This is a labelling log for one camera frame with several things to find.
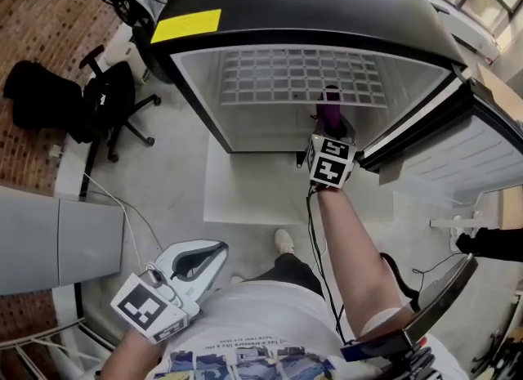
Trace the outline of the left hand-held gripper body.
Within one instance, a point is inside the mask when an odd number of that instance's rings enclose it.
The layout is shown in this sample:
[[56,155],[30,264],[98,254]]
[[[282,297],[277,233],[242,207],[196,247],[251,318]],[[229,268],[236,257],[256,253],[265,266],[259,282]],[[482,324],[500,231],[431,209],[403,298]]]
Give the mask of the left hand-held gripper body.
[[154,264],[130,274],[110,303],[114,311],[153,344],[189,327],[200,307]]

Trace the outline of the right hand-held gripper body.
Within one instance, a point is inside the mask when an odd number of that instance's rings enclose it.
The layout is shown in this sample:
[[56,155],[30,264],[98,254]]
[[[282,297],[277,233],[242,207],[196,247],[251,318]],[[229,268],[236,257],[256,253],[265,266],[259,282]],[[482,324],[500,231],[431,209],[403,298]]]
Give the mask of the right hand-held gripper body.
[[311,183],[341,189],[354,167],[356,151],[350,138],[335,139],[317,123],[306,150]]

